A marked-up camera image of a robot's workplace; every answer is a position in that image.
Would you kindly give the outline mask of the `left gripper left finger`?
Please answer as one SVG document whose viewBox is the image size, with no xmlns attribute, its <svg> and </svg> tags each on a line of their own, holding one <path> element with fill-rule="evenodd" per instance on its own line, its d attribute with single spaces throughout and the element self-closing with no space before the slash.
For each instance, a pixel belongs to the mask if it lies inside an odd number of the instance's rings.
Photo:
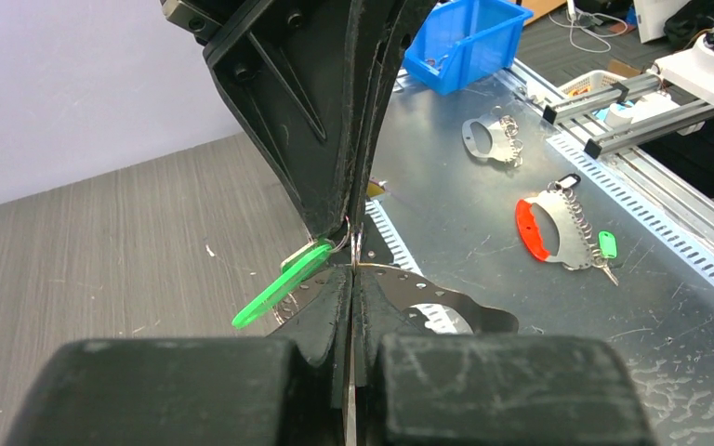
<svg viewBox="0 0 714 446">
<path fill-rule="evenodd" d="M 346 443 L 352 285 L 350 269 L 331 269 L 311 302 L 271 334 L 292 347 L 283 445 Z"/>
</svg>

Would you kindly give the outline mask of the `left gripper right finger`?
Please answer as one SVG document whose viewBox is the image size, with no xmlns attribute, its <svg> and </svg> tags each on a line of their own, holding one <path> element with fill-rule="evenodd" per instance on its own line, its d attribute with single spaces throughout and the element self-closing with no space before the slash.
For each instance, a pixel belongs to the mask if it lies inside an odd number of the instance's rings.
<svg viewBox="0 0 714 446">
<path fill-rule="evenodd" d="M 353 302 L 356 443 L 423 445 L 421 382 L 414 347 L 425 335 L 391 301 L 375 273 L 361 269 Z"/>
</svg>

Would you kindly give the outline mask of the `metal keyring holder plate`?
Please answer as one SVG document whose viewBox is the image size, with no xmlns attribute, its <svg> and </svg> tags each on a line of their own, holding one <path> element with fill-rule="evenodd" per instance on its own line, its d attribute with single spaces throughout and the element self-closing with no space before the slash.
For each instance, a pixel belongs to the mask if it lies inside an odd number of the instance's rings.
<svg viewBox="0 0 714 446">
<path fill-rule="evenodd" d="M 336 268 L 328 268 L 326 262 L 289 293 L 298 300 L 296 314 L 311 302 L 330 270 Z M 467 295 L 438 287 L 405 269 L 357 262 L 337 267 L 350 269 L 353 276 L 348 414 L 355 418 L 354 285 L 357 273 L 365 269 L 375 273 L 390 301 L 425 335 L 413 348 L 425 368 L 419 400 L 420 427 L 425 430 L 423 445 L 517 445 L 522 441 L 519 424 L 502 413 L 492 413 L 488 403 L 480 401 L 488 378 L 469 370 L 475 356 L 490 347 L 491 335 L 517 332 L 519 323 L 515 316 L 498 308 L 483 307 Z M 284 390 L 291 349 L 288 341 L 282 356 Z M 276 445 L 283 445 L 283 414 L 284 395 L 273 414 L 277 429 L 272 441 Z"/>
</svg>

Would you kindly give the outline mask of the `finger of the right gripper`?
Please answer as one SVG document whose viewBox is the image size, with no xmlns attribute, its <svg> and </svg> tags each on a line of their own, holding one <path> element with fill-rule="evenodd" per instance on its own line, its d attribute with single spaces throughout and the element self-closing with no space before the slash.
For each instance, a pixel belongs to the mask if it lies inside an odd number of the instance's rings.
<svg viewBox="0 0 714 446">
<path fill-rule="evenodd" d="M 369 1 L 367 4 L 380 14 L 381 20 L 373 30 L 358 35 L 358 46 L 371 54 L 349 202 L 349 220 L 355 230 L 362 224 L 367 182 L 392 85 L 406 49 L 436 5 L 434 1 Z"/>
</svg>

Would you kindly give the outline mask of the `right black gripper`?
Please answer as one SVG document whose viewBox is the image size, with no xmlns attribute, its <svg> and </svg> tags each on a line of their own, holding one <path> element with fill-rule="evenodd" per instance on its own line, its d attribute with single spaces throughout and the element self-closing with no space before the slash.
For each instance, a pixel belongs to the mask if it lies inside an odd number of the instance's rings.
<svg viewBox="0 0 714 446">
<path fill-rule="evenodd" d="M 310 236 L 346 230 L 356 1 L 161 0 L 204 46 L 222 101 L 282 181 Z"/>
</svg>

